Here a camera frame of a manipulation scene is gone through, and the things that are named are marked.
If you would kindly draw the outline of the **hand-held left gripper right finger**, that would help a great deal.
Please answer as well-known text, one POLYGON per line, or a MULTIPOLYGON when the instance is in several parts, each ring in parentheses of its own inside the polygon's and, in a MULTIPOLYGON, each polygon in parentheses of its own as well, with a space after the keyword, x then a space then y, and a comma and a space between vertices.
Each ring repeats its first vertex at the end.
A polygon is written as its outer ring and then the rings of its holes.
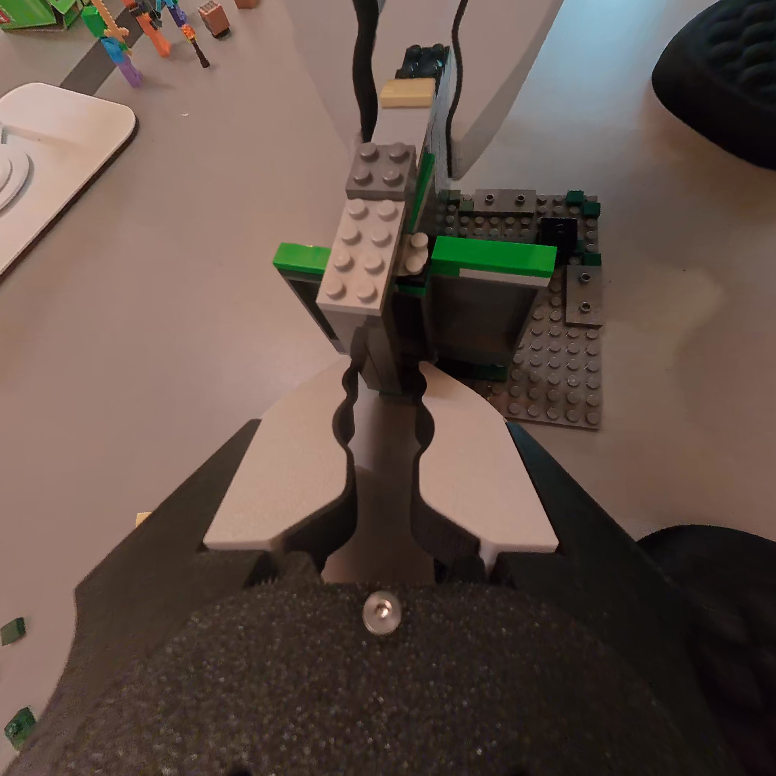
POLYGON ((411 533, 437 581, 504 553, 555 553, 559 539, 499 412, 428 361, 418 364, 411 533))

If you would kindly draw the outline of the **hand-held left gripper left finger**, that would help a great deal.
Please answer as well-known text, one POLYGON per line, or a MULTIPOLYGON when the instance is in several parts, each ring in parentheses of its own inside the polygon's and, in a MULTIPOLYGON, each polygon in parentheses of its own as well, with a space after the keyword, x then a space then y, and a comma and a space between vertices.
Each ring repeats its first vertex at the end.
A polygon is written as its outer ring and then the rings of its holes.
POLYGON ((357 524, 358 369, 337 360, 265 413, 203 541, 210 550, 309 553, 316 564, 357 524))

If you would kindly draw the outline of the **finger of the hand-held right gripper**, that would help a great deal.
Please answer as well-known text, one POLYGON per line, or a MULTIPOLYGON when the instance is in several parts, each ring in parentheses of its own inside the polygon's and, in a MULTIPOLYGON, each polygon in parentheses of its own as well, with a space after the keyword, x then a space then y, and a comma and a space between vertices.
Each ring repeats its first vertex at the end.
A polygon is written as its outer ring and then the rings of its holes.
POLYGON ((378 99, 373 52, 378 1, 291 1, 296 48, 346 146, 371 141, 378 99))
POLYGON ((459 2, 451 30, 447 176, 461 179, 509 114, 561 1, 459 2))

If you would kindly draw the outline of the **grey green toy brick structure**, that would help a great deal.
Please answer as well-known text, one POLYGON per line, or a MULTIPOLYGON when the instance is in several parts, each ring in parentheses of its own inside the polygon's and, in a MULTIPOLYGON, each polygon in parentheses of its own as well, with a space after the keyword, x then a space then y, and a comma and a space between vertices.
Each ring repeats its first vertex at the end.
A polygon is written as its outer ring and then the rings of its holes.
POLYGON ((450 49, 411 46, 355 146, 330 248, 282 243, 274 266, 368 387, 400 393, 421 361, 500 380, 567 248, 532 190, 441 189, 450 49))

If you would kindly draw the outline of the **grey desk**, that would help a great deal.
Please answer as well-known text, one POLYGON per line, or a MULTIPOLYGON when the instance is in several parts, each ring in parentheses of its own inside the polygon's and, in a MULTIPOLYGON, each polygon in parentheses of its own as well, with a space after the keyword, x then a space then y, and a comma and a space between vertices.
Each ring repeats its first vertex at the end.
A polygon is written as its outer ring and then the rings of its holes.
MULTIPOLYGON (((655 99, 708 2, 565 2, 460 187, 602 203, 605 415, 527 429, 636 537, 710 523, 774 538, 774 173, 655 99)), ((247 420, 335 360, 272 266, 330 245, 348 151, 282 2, 228 11, 209 70, 135 48, 137 138, 2 283, 2 726, 41 715, 73 590, 247 420)))

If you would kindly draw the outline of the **brown toy brick block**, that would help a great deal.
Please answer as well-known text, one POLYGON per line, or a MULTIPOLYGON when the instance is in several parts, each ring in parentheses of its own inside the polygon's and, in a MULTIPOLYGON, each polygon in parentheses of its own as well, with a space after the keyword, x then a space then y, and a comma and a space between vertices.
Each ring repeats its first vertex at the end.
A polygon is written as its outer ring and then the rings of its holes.
POLYGON ((199 16, 212 35, 220 40, 230 33, 230 23, 224 7, 218 1, 207 1, 198 7, 199 16))

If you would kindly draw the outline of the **grey studded brick baseplate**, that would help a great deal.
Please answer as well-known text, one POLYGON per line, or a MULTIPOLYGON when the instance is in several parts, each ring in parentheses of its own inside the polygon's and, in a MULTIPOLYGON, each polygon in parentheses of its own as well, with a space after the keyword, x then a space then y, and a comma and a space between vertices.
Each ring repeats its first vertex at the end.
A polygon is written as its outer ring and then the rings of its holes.
POLYGON ((600 216, 581 190, 438 195, 428 222, 435 363, 510 421, 601 426, 600 216))

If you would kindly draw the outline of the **black toy torch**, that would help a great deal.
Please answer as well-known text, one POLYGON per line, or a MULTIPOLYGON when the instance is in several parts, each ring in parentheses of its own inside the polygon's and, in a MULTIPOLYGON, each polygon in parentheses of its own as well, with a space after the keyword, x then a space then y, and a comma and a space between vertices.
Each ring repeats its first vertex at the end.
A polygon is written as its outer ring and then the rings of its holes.
POLYGON ((191 44, 193 50, 195 51, 201 67, 205 69, 209 68, 210 62, 206 57, 206 55, 202 52, 196 37, 196 33, 194 29, 191 27, 191 25, 189 25, 188 23, 184 23, 180 26, 180 30, 185 36, 185 38, 189 41, 189 44, 191 44))

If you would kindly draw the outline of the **orange toy brick figure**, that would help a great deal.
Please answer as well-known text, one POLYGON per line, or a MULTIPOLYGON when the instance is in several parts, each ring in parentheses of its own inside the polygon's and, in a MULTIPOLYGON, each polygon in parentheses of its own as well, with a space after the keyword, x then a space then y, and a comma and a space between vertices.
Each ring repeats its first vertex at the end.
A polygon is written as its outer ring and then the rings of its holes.
POLYGON ((135 18, 145 36, 153 44, 160 57, 171 55, 171 45, 161 32, 160 13, 154 1, 122 1, 124 7, 135 18))

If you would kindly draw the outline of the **green purple toy brick figure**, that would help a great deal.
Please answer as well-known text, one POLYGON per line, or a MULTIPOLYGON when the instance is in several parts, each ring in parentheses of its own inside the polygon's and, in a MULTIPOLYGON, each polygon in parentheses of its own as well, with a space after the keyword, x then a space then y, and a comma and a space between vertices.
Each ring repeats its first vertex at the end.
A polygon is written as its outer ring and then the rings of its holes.
POLYGON ((118 26, 103 1, 91 1, 85 5, 81 18, 127 82, 134 88, 140 88, 143 79, 131 62, 131 49, 127 45, 129 31, 118 26))

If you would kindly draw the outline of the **white rounded board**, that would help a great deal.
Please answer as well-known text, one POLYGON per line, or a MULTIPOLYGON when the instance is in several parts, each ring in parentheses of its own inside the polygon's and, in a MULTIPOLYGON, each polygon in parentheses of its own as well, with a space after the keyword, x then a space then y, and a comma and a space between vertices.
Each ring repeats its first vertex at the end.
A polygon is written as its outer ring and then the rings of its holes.
POLYGON ((2 97, 1 124, 31 160, 24 188, 1 211, 5 274, 129 144, 138 121, 126 105, 32 82, 2 97))

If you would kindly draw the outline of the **green cardboard box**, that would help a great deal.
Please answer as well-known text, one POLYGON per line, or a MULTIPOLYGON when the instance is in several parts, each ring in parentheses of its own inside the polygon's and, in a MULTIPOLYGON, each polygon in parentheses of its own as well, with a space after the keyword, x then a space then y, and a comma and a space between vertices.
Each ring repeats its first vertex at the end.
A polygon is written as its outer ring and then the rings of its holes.
POLYGON ((66 30, 83 7, 83 1, 1 1, 1 30, 66 30))

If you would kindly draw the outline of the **white round disc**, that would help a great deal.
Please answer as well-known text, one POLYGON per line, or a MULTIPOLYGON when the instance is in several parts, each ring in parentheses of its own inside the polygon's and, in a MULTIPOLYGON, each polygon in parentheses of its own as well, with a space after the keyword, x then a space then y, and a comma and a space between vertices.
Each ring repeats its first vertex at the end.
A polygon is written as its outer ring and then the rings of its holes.
POLYGON ((28 154, 9 143, 7 135, 7 127, 1 124, 1 211, 22 191, 31 170, 28 154))

